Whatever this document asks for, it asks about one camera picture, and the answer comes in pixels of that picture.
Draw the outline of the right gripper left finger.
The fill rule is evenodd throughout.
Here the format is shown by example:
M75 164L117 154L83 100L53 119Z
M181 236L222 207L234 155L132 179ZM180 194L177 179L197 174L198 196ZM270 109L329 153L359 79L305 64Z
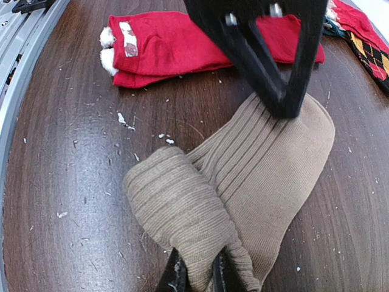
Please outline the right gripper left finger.
M173 248L157 284L155 292L186 292L190 291L187 267L176 248Z

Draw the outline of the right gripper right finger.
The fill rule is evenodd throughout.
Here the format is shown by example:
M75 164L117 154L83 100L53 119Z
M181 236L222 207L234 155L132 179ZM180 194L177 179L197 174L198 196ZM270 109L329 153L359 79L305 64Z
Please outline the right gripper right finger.
M228 249L222 249L214 259L212 279L215 292L246 291Z

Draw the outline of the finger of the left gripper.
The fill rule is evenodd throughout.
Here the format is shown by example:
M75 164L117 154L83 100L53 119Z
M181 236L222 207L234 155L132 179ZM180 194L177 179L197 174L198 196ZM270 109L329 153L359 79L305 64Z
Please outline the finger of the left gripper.
M222 50L276 118L299 115L323 33L327 1L185 1L191 20ZM290 13L301 20L289 80L280 74L260 16Z

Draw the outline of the tan ribbed sock pair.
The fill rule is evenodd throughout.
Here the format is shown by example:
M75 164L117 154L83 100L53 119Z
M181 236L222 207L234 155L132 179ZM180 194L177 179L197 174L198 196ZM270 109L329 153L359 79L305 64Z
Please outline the tan ribbed sock pair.
M297 212L332 149L334 123L306 96L278 120L252 94L190 153L167 146L135 165L123 188L133 215L183 258L193 291L213 291L212 263L226 248L248 291L260 291Z

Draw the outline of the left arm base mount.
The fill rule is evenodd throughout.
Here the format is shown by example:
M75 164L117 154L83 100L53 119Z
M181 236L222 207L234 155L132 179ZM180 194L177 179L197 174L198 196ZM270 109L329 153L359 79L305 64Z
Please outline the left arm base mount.
M12 13L30 13L39 9L48 9L55 0L20 0L12 8Z

